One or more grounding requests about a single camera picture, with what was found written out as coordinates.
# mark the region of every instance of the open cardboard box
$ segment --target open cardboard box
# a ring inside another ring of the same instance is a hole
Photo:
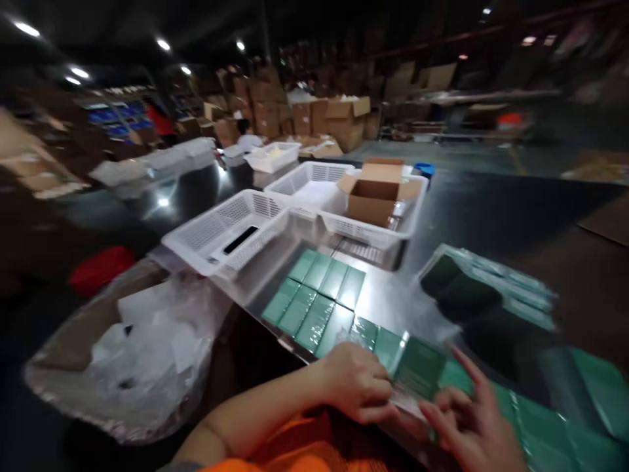
[[[337,186],[345,192],[348,218],[380,227],[389,226],[397,201],[416,197],[422,183],[402,183],[401,159],[367,159],[360,175],[345,174]]]

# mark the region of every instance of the concrete floor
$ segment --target concrete floor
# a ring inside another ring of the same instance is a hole
[[[399,157],[406,163],[429,162],[438,169],[557,178],[570,169],[582,149],[629,151],[628,118],[564,104],[545,112],[536,139],[520,152],[520,163],[505,149],[483,144],[365,142],[344,156]],[[159,238],[106,190],[68,197],[66,214],[78,226],[102,237],[96,250],[114,244],[141,257]],[[155,470],[183,439],[176,435],[153,446],[123,448],[98,430],[72,421],[45,405],[27,389],[21,368],[85,299],[60,281],[32,284],[18,299],[0,301],[0,469],[53,471]]]

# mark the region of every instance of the metal table surface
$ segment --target metal table surface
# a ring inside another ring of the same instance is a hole
[[[214,164],[157,180],[126,202],[163,235],[239,190],[262,188],[279,176],[259,175],[246,165],[223,171]],[[357,315],[399,334],[408,331],[436,344],[455,343],[490,378],[562,411],[540,366],[545,349],[575,345],[628,367],[623,363],[629,323],[623,313],[629,312],[629,251],[576,227],[622,190],[607,184],[438,170],[419,228],[407,243],[381,252],[327,233],[320,218],[309,222],[291,215],[288,229],[234,281],[213,280],[286,347],[311,361],[310,353],[282,338],[260,315],[301,252],[317,249],[367,273]],[[168,206],[157,204],[162,198],[168,198]],[[560,296],[553,316],[562,335],[505,344],[501,352],[475,342],[419,286],[417,274],[440,243],[464,247],[544,281]]]

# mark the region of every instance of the phone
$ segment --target phone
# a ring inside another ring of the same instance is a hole
[[[244,230],[244,232],[240,236],[234,239],[231,243],[229,243],[229,245],[225,249],[223,249],[223,253],[226,255],[231,254],[234,251],[234,249],[236,249],[238,246],[244,243],[247,240],[247,238],[251,236],[253,233],[255,233],[256,231],[257,231],[256,226],[248,227],[247,229]]]

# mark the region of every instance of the green product box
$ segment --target green product box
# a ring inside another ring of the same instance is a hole
[[[323,336],[316,349],[315,355],[321,359],[336,346],[338,337],[341,333],[349,333],[354,323],[354,312],[340,305],[334,305],[332,316],[328,320],[328,324],[323,331]]]
[[[308,270],[310,270],[310,267],[315,261],[317,254],[317,252],[311,249],[305,250],[288,274],[289,278],[302,283],[306,274],[308,274]]]
[[[378,356],[380,363],[387,369],[390,376],[395,372],[396,364],[399,363],[405,345],[406,342],[401,336],[393,334],[383,327],[380,328],[378,337],[375,339],[373,352]]]
[[[567,431],[582,472],[629,471],[629,449],[626,446],[570,422]]]
[[[395,373],[394,386],[416,399],[432,400],[445,365],[446,355],[440,350],[410,338]]]
[[[358,296],[360,295],[360,290],[362,289],[362,283],[364,280],[364,272],[361,272],[353,267],[348,268],[336,302],[343,305],[345,308],[354,311],[356,309],[356,303],[358,303]]]
[[[308,274],[306,274],[302,283],[313,290],[319,290],[319,287],[321,287],[323,279],[326,278],[326,274],[333,260],[334,259],[329,256],[317,254],[316,259],[310,266],[310,270],[308,270]]]
[[[365,349],[373,351],[379,329],[380,326],[377,324],[373,324],[371,321],[365,320],[365,318],[356,317],[349,332],[349,339],[356,344],[360,344]]]
[[[302,285],[290,302],[284,316],[280,319],[277,325],[279,329],[295,337],[315,297],[316,292],[314,290]]]
[[[311,353],[316,351],[316,347],[323,336],[326,323],[332,314],[335,303],[329,298],[319,294],[314,299],[306,319],[301,324],[301,328],[295,336],[295,341],[308,349]]]
[[[262,312],[262,317],[269,323],[277,325],[300,287],[301,285],[294,280],[286,279]]]
[[[578,349],[571,352],[605,428],[629,443],[629,384],[624,376],[604,359]]]
[[[439,379],[439,389],[456,387],[467,395],[474,394],[474,382],[469,378],[465,369],[454,359],[448,359],[444,371]]]
[[[529,399],[516,397],[520,443],[529,469],[535,472],[578,472],[565,420]]]
[[[328,269],[328,273],[326,274],[326,278],[323,280],[321,288],[319,289],[319,293],[331,298],[332,300],[336,300],[348,268],[349,265],[344,264],[341,261],[332,261],[330,268]]]

